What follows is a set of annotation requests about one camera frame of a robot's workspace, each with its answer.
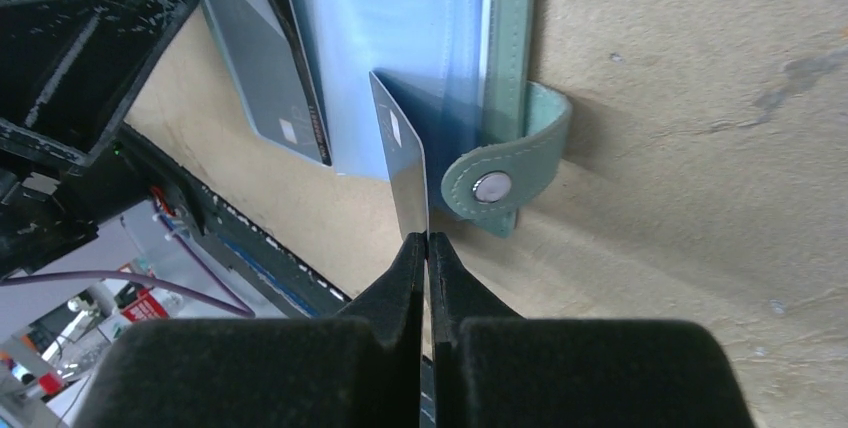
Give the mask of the green card holder wallet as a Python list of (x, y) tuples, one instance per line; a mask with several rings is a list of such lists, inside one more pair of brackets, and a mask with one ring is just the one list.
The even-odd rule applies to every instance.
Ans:
[[(203, 11), (239, 95), (224, 9)], [(419, 135), (430, 215), (500, 237), (553, 181), (572, 106), (528, 77), (534, 0), (289, 0), (330, 167), (389, 182), (369, 73)]]

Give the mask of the black card taken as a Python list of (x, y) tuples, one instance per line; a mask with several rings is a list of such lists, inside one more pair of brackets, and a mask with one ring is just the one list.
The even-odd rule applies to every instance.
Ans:
[(289, 0), (229, 0), (224, 13), (222, 36), (255, 134), (330, 166), (325, 126)]
[(380, 77), (370, 72), (369, 82), (401, 235), (427, 238), (430, 211), (421, 139)]

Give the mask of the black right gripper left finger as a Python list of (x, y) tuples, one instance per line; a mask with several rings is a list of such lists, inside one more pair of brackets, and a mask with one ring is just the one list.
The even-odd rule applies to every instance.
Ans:
[(142, 322), (108, 352), (79, 427), (415, 427), (426, 238), (342, 310)]

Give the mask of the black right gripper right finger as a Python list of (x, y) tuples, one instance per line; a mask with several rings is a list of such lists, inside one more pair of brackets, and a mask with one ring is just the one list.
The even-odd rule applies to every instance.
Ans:
[(440, 427), (750, 427), (723, 349), (674, 319), (529, 319), (428, 241)]

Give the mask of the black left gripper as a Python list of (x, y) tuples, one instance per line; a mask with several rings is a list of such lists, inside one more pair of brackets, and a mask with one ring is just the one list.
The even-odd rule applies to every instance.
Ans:
[[(3, 280), (96, 240), (149, 198), (131, 160), (134, 129), (120, 125), (198, 2), (1, 0)], [(73, 175), (30, 160), (95, 161)]]

